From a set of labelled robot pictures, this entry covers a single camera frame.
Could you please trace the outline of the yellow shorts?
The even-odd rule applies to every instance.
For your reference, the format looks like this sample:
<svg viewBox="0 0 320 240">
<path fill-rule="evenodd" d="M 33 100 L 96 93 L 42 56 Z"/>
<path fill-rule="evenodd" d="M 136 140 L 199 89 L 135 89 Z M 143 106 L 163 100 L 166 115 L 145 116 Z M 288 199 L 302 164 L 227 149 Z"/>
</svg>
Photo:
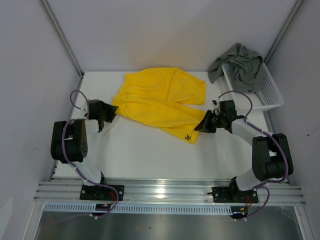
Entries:
<svg viewBox="0 0 320 240">
<path fill-rule="evenodd" d="M 205 81 L 180 68 L 146 68 L 125 74 L 112 104 L 118 115 L 195 144 L 206 112 L 193 106 L 206 103 L 206 90 Z"/>
</svg>

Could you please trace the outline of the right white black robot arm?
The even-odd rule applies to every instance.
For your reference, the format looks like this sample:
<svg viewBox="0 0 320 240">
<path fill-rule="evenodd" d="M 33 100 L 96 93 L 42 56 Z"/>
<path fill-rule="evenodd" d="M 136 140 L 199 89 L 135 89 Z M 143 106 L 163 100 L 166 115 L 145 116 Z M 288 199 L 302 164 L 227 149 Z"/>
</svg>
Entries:
<svg viewBox="0 0 320 240">
<path fill-rule="evenodd" d="M 214 134 L 217 129 L 240 137 L 252 147 L 251 168 L 233 177 L 223 191 L 232 201 L 241 201 L 247 192 L 267 183 L 282 183 L 293 174 L 294 165 L 286 135 L 264 131 L 246 116 L 238 115 L 232 100 L 221 101 L 218 108 L 208 110 L 194 130 Z"/>
</svg>

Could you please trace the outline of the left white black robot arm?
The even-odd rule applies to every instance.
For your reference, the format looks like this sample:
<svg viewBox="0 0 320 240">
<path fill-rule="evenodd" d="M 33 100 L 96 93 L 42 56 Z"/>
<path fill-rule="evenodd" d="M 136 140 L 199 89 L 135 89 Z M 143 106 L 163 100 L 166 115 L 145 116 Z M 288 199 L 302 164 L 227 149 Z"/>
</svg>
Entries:
<svg viewBox="0 0 320 240">
<path fill-rule="evenodd" d="M 91 194 L 97 200 L 108 196 L 104 174 L 89 160 L 88 135 L 107 132 L 116 124 L 118 106 L 101 100 L 89 100 L 82 118 L 56 121 L 53 125 L 50 154 L 62 164 L 71 167 L 82 179 L 82 184 L 91 187 Z"/>
</svg>

